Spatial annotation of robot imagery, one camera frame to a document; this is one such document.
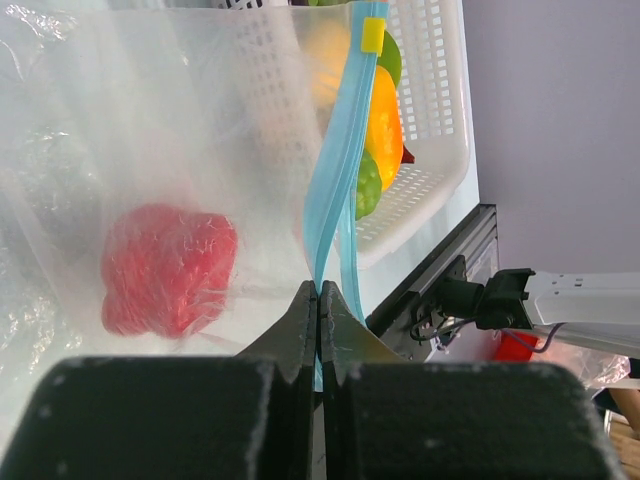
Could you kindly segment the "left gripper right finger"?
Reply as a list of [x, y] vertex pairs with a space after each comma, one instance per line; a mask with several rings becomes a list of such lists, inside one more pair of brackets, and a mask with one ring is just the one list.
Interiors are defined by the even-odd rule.
[[548, 363], [411, 363], [319, 297], [331, 479], [621, 479], [579, 380]]

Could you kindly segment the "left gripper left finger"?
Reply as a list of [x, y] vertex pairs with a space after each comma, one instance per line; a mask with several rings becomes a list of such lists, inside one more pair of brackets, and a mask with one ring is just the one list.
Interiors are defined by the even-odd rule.
[[318, 295], [235, 356], [76, 357], [40, 381], [5, 479], [307, 479]]

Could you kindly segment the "red bell pepper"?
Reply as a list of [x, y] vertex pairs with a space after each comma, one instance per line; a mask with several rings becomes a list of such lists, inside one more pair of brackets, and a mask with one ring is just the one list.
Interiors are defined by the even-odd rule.
[[223, 313], [238, 235], [224, 215], [137, 207], [108, 230], [101, 256], [104, 328], [178, 339]]

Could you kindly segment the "clear zip top bag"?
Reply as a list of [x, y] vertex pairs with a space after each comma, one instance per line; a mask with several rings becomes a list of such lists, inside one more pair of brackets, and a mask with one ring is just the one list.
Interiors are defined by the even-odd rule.
[[[389, 7], [356, 1], [317, 151], [263, 145], [215, 8], [1, 5], [1, 389], [66, 355], [235, 352], [305, 280], [360, 306], [355, 183]], [[122, 215], [161, 203], [226, 216], [226, 307], [178, 339], [102, 323], [101, 256]]]

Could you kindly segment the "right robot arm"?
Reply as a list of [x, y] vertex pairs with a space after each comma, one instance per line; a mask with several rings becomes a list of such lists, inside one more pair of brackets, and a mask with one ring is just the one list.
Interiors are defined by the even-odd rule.
[[486, 284], [446, 280], [443, 313], [483, 330], [556, 335], [576, 346], [639, 357], [639, 274], [501, 270]]

